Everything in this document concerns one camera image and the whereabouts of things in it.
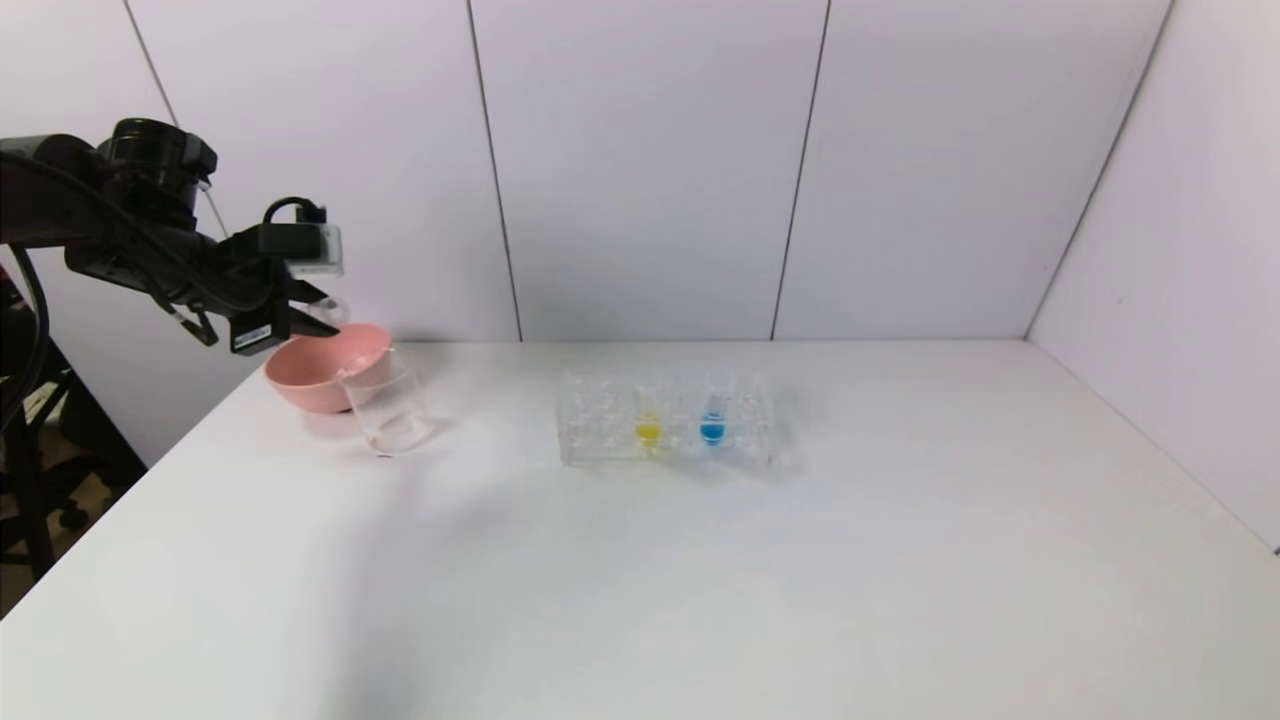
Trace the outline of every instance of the pink bowl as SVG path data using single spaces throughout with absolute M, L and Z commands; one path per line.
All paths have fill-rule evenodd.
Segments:
M 335 379 L 338 370 L 361 355 L 381 357 L 390 346 L 385 329 L 348 323 L 338 325 L 333 337 L 300 336 L 285 342 L 262 369 L 271 387 L 293 405 L 307 413 L 342 413 L 351 410 L 351 402 Z

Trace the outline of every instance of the clear plastic cup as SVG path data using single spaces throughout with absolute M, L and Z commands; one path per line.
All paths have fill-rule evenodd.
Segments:
M 398 455 L 430 434 L 417 370 L 394 347 L 352 357 L 338 372 L 365 441 L 378 455 Z

